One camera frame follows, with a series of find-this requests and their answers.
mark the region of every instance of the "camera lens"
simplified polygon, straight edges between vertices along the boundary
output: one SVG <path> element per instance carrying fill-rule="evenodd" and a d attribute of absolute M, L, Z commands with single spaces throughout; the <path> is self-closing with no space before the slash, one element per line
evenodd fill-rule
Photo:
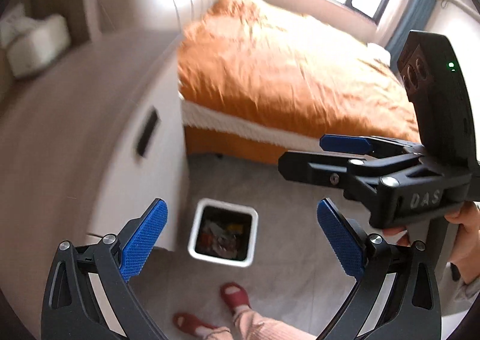
<path fill-rule="evenodd" d="M 425 67 L 425 64 L 423 63 L 422 59 L 417 59 L 415 61 L 415 66 L 417 67 L 418 73 L 420 73 L 420 76 L 424 79 L 427 78 L 427 69 Z"/>
<path fill-rule="evenodd" d="M 407 75 L 403 75 L 403 85 L 405 86 L 405 89 L 408 91 L 410 89 L 410 80 L 407 77 Z"/>
<path fill-rule="evenodd" d="M 409 77 L 410 82 L 413 84 L 415 88 L 419 85 L 419 81 L 417 78 L 417 74 L 415 73 L 415 69 L 409 65 L 409 67 L 406 69 L 406 75 Z"/>

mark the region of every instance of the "curtain rod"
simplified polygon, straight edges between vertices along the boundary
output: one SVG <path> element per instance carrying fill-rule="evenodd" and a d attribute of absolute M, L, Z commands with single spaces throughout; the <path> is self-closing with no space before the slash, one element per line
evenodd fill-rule
<path fill-rule="evenodd" d="M 474 20 L 476 20 L 478 23 L 480 23 L 480 14 L 471 8 L 468 4 L 464 3 L 461 0 L 442 0 L 442 1 L 449 1 L 450 3 L 456 5 L 458 8 L 463 10 L 465 13 L 470 15 Z"/>

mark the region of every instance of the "white cabinet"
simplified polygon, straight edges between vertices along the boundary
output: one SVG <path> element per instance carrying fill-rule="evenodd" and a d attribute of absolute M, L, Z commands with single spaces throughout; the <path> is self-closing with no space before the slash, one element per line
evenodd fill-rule
<path fill-rule="evenodd" d="M 137 143 L 153 109 L 159 119 L 141 157 Z M 179 213 L 188 190 L 187 171 L 174 55 L 152 82 L 117 142 L 87 232 L 117 234 L 128 220 L 140 217 L 155 198 L 161 198 L 167 203 L 169 217 L 155 246 L 174 250 Z"/>

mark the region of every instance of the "white trash bin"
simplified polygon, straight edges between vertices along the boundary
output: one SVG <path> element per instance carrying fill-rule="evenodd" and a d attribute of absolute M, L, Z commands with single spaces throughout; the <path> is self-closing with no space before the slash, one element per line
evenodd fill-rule
<path fill-rule="evenodd" d="M 223 230 L 219 225 L 228 225 L 227 228 L 236 230 L 232 234 Z M 236 242 L 236 255 L 232 258 L 223 258 L 218 253 L 220 244 L 213 243 L 217 247 L 206 249 L 201 239 L 206 238 L 213 241 L 215 237 L 205 230 L 215 229 L 220 235 L 222 231 Z M 257 240 L 258 214 L 254 208 L 233 203 L 216 201 L 204 198 L 198 202 L 193 226 L 190 232 L 188 252 L 198 260 L 211 263 L 224 264 L 235 267 L 248 267 L 254 260 L 255 242 Z"/>

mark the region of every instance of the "screw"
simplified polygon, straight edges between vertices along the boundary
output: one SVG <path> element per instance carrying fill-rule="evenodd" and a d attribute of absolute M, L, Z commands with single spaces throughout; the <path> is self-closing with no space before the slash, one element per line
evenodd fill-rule
<path fill-rule="evenodd" d="M 354 165 L 363 165 L 363 164 L 365 164 L 365 161 L 363 161 L 363 160 L 358 160 L 358 159 L 350 159 L 350 160 L 349 160 L 349 163 L 350 163 L 350 164 L 354 164 Z"/>
<path fill-rule="evenodd" d="M 424 251 L 425 250 L 425 243 L 423 241 L 416 241 L 415 242 L 415 248 L 417 248 L 419 251 Z"/>
<path fill-rule="evenodd" d="M 392 178 L 391 176 L 384 176 L 380 180 L 387 187 L 398 187 L 400 185 L 398 180 L 395 178 Z"/>
<path fill-rule="evenodd" d="M 103 238 L 103 243 L 104 243 L 104 244 L 107 244 L 107 245 L 110 245 L 110 244 L 112 244 L 115 240 L 116 240 L 116 237 L 115 237 L 114 234 L 107 234 L 107 235 Z"/>
<path fill-rule="evenodd" d="M 70 248 L 70 243 L 68 241 L 64 241 L 58 246 L 58 249 L 61 251 L 66 251 L 68 248 Z"/>
<path fill-rule="evenodd" d="M 338 173 L 332 173 L 330 175 L 330 183 L 336 186 L 338 182 L 340 182 L 340 176 L 338 175 Z"/>
<path fill-rule="evenodd" d="M 383 241 L 383 239 L 382 239 L 381 236 L 379 236 L 379 235 L 377 235 L 377 234 L 372 234 L 372 235 L 370 236 L 370 241 L 371 241 L 372 243 L 378 245 L 378 244 L 380 244 L 380 243 Z"/>

